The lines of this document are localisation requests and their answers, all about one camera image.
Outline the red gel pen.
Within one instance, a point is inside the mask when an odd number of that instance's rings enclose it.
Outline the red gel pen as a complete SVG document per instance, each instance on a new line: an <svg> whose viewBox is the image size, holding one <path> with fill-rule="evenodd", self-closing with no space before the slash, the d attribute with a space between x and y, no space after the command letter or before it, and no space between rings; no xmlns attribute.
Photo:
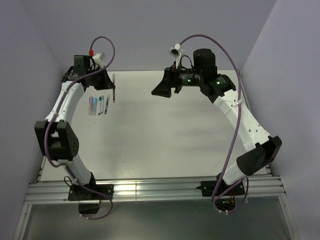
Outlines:
<svg viewBox="0 0 320 240"><path fill-rule="evenodd" d="M115 82L115 80L113 81L113 84L114 84L114 88L112 90L112 101L113 101L113 103L115 103L116 102L116 82Z"/></svg>

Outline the pink highlighter pen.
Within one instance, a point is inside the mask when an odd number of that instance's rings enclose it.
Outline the pink highlighter pen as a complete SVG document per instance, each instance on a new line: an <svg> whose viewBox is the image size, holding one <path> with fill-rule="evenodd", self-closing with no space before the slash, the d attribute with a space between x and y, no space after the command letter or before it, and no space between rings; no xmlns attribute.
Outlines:
<svg viewBox="0 0 320 240"><path fill-rule="evenodd" d="M89 107L88 107L88 114L92 115L92 104L93 104L93 97L89 97Z"/></svg>

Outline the white teal marker pen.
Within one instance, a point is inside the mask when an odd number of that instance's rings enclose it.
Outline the white teal marker pen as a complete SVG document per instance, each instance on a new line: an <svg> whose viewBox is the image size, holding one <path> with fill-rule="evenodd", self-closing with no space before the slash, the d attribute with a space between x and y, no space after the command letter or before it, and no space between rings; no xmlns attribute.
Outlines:
<svg viewBox="0 0 320 240"><path fill-rule="evenodd" d="M97 114L101 115L102 114L102 102L103 102L103 97L99 96L98 98L98 108L97 108Z"/></svg>

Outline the light blue highlighter pen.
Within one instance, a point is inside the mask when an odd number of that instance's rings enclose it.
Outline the light blue highlighter pen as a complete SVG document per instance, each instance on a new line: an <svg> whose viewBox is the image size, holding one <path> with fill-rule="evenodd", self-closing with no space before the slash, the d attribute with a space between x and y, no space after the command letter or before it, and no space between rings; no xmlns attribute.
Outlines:
<svg viewBox="0 0 320 240"><path fill-rule="evenodd" d="M94 97L92 99L92 105L91 105L91 114L93 116L95 116L97 114L97 103L98 103L98 99L96 97Z"/></svg>

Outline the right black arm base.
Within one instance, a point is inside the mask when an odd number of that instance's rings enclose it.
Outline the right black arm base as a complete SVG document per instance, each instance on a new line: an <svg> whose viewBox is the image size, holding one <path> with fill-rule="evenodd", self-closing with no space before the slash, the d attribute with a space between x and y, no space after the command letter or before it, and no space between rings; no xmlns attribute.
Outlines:
<svg viewBox="0 0 320 240"><path fill-rule="evenodd" d="M201 191L202 197L212 197L218 180L205 180L201 181L200 185L196 187L197 190ZM236 197L245 196L246 190L242 182L238 183L234 187L227 185L223 180L217 187L213 200L214 206L220 214L228 215L234 211L237 207Z"/></svg>

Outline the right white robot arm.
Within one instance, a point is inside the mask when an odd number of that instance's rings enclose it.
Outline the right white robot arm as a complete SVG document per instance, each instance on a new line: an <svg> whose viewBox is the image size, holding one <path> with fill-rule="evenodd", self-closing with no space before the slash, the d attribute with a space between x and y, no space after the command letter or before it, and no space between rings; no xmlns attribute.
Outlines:
<svg viewBox="0 0 320 240"><path fill-rule="evenodd" d="M238 98L240 88L227 75L218 73L216 56L210 49L195 50L191 68L182 66L184 51L179 44L169 52L175 61L165 68L163 78L152 90L152 95L170 98L172 93L178 94L182 87L198 87L226 116L246 150L220 174L222 179L216 183L217 191L227 195L233 190L235 182L270 164L278 154L282 141L279 136L272 137L241 102Z"/></svg>

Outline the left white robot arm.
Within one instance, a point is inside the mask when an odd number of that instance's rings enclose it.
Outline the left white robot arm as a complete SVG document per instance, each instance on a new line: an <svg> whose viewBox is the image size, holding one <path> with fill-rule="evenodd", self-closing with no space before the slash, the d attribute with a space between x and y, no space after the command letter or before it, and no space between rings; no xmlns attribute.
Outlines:
<svg viewBox="0 0 320 240"><path fill-rule="evenodd" d="M42 154L54 168L63 167L79 194L86 200L96 197L98 188L93 173L79 156L80 143L71 127L76 107L89 87L114 89L103 63L103 53L75 55L74 64L62 77L60 94L45 120L34 125Z"/></svg>

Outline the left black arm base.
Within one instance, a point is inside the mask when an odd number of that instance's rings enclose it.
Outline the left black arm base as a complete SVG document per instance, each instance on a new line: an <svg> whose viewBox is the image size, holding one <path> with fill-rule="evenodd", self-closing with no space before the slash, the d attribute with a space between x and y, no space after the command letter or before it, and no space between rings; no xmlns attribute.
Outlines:
<svg viewBox="0 0 320 240"><path fill-rule="evenodd" d="M93 175L88 184L78 185L69 176L65 176L63 181L69 187L67 200L78 202L78 212L82 217L89 220L100 220L112 212L114 208L113 184L97 184ZM94 217L100 210L102 201L109 201L110 209L105 215Z"/></svg>

